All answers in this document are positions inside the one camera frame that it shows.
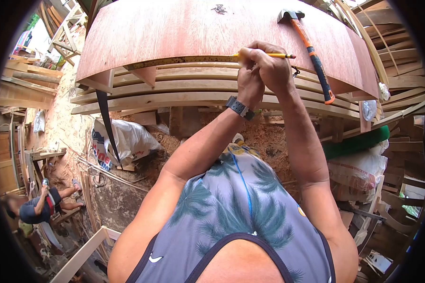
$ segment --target orange hammer handle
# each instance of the orange hammer handle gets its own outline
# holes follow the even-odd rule
[[[302,39],[302,42],[304,42],[304,45],[306,46],[307,51],[309,52],[313,67],[315,68],[316,74],[318,75],[318,79],[321,84],[321,88],[323,89],[324,104],[331,104],[332,102],[334,102],[335,96],[330,89],[329,81],[324,73],[324,68],[323,64],[321,63],[321,60],[316,54],[312,43],[310,42],[309,38],[306,35],[306,32],[304,31],[304,28],[300,25],[299,20],[290,19],[290,22],[295,28],[295,30],[298,32],[300,38]]]

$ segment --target yellow pencil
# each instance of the yellow pencil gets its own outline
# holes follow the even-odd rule
[[[266,54],[268,54],[272,58],[288,58],[288,59],[295,59],[296,58],[296,55],[293,55],[293,54],[291,54],[291,55],[282,54],[282,53],[266,53]],[[233,54],[231,56],[238,57],[239,54]]]

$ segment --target black watch strap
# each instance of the black watch strap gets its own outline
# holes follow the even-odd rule
[[[255,116],[255,112],[236,100],[235,96],[230,96],[225,106],[233,109],[236,113],[239,114],[239,116],[244,117],[247,121],[250,121],[253,116]]]

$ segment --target person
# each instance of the person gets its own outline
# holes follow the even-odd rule
[[[165,163],[113,248],[111,283],[354,281],[356,244],[290,63],[266,53],[286,51],[259,41],[240,50],[237,100],[257,108],[265,85],[277,96],[301,206],[256,150],[229,144],[246,119],[227,108]]]
[[[40,196],[27,201],[26,197],[9,193],[1,201],[6,213],[13,219],[19,217],[22,222],[27,224],[49,222],[51,215],[60,212],[62,209],[73,210],[77,207],[85,206],[82,201],[77,203],[62,202],[63,198],[82,190],[76,179],[72,179],[72,183],[73,187],[58,191],[55,187],[49,189],[49,180],[44,178]]]

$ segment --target flip flop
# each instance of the flip flop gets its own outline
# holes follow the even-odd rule
[[[73,185],[75,185],[75,184],[78,184],[79,185],[79,188],[80,188],[80,191],[83,191],[83,188],[82,188],[82,186],[80,185],[80,183],[79,183],[79,181],[77,180],[77,179],[72,179],[72,184]]]
[[[80,199],[78,199],[78,200],[76,200],[76,202],[79,202],[79,203],[83,204],[83,206],[82,206],[82,207],[86,207],[86,204],[85,204],[85,202],[84,202],[84,201],[81,201]]]

